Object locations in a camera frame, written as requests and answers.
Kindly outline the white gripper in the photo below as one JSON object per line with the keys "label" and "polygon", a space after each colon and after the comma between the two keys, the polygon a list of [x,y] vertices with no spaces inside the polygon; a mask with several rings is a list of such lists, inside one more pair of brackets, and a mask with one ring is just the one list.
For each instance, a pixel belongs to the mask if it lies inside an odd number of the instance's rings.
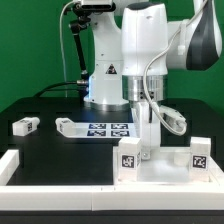
{"label": "white gripper", "polygon": [[137,102],[132,108],[132,118],[137,136],[141,139],[141,159],[151,158],[151,149],[161,144],[160,121],[146,101]]}

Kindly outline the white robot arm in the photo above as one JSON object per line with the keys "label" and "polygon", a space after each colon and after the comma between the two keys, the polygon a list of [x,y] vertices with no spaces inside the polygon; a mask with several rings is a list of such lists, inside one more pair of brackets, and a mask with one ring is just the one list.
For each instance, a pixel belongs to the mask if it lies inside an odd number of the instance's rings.
{"label": "white robot arm", "polygon": [[169,22],[165,5],[146,0],[81,0],[90,14],[95,69],[86,105],[100,110],[129,106],[141,156],[150,158],[161,144],[161,128],[186,132],[183,118],[159,104],[170,69],[206,70],[217,62],[222,37],[214,0],[193,0],[194,16]]}

